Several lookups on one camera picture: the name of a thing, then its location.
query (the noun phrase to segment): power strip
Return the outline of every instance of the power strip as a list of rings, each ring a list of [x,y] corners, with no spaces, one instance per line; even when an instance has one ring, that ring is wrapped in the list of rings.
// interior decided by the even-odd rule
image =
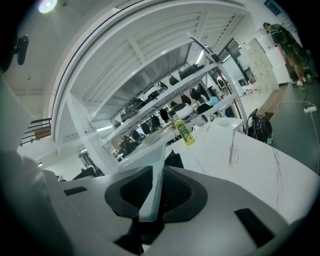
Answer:
[[[304,113],[308,114],[308,113],[313,113],[317,111],[317,108],[315,106],[310,106],[308,108],[304,108],[303,109]]]

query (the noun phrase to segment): ceiling light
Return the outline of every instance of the ceiling light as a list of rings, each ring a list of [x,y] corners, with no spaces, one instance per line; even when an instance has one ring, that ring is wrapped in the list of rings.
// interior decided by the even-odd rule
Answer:
[[[40,13],[45,14],[55,8],[57,0],[42,0],[39,4],[38,10]]]
[[[228,55],[222,62],[225,62],[227,59],[229,59],[230,55]]]
[[[107,129],[110,129],[114,127],[113,125],[110,125],[110,126],[107,126],[107,127],[102,127],[102,128],[99,128],[99,129],[96,129],[97,132],[100,132],[100,131],[103,131],[103,130],[107,130]]]
[[[200,52],[200,55],[199,55],[198,59],[196,60],[195,64],[198,64],[198,63],[200,62],[200,60],[201,60],[201,58],[202,58],[203,55],[204,55],[204,50],[202,50],[202,51]]]

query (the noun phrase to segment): white table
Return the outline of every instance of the white table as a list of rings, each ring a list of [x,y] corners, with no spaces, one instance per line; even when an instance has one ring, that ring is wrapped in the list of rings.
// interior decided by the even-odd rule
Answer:
[[[185,169],[234,182],[275,209],[289,224],[305,216],[320,177],[281,151],[231,129],[207,123],[192,133],[190,146],[179,140],[166,147],[179,153]]]

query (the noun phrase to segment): white cable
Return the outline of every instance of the white cable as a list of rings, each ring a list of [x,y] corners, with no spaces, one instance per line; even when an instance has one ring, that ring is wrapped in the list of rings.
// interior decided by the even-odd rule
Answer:
[[[290,101],[282,101],[280,102],[276,108],[279,107],[279,105],[281,105],[282,103],[296,103],[296,102],[301,102],[301,103],[309,103],[310,105],[314,106],[314,107],[317,107],[315,104],[309,102],[309,101],[303,101],[303,100],[290,100]],[[316,174],[318,175],[319,174],[319,159],[320,159],[320,150],[319,150],[319,140],[318,140],[318,133],[317,133],[317,129],[316,129],[316,124],[315,124],[315,120],[314,120],[314,117],[312,115],[312,113],[310,112],[310,115],[311,115],[311,120],[313,122],[313,127],[314,127],[314,132],[315,132],[315,136],[316,136],[316,146],[317,146],[317,149],[318,149],[318,166],[317,166],[317,172]]]

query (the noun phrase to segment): railing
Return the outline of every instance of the railing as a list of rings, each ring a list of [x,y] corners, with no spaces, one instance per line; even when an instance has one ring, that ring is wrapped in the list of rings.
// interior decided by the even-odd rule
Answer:
[[[25,137],[21,139],[20,146],[23,144],[32,143],[42,138],[51,135],[51,118],[34,120],[24,133]]]

